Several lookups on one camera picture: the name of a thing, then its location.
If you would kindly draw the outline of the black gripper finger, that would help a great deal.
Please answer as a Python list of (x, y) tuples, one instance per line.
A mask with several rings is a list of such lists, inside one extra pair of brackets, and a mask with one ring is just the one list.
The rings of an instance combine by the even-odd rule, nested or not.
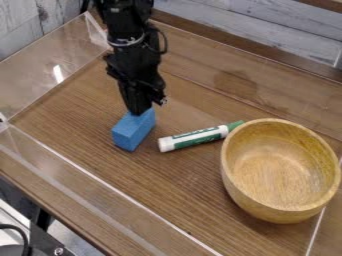
[(141, 115), (152, 106), (151, 88), (139, 84), (137, 85), (137, 103), (136, 114)]
[(123, 81), (119, 81), (117, 84), (119, 84), (119, 91), (120, 91), (120, 94), (121, 94), (121, 97), (123, 97), (125, 107), (133, 115), (137, 115), (139, 108), (137, 108), (137, 105), (136, 105), (135, 89), (128, 83), (125, 83)]

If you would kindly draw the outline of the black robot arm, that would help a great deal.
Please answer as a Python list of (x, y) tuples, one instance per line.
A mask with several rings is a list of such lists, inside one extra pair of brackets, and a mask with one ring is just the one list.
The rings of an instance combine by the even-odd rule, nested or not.
[(164, 34), (148, 21), (153, 0), (94, 0), (94, 6), (112, 47), (104, 56), (106, 74), (117, 81), (128, 111), (139, 116), (153, 103), (163, 105), (165, 101), (165, 82), (157, 68), (168, 42), (160, 48), (159, 36)]

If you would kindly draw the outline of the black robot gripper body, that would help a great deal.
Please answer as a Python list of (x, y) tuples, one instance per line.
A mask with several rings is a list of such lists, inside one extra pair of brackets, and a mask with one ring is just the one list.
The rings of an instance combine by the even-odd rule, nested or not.
[(157, 39), (145, 39), (133, 45), (109, 42), (109, 46), (113, 48), (113, 52), (104, 57), (106, 74), (117, 82), (123, 81), (133, 87), (136, 103), (137, 85), (141, 84), (151, 88), (152, 103), (163, 104), (165, 102), (165, 83), (159, 74), (157, 66), (161, 61), (161, 55), (167, 51), (167, 45), (160, 47)]

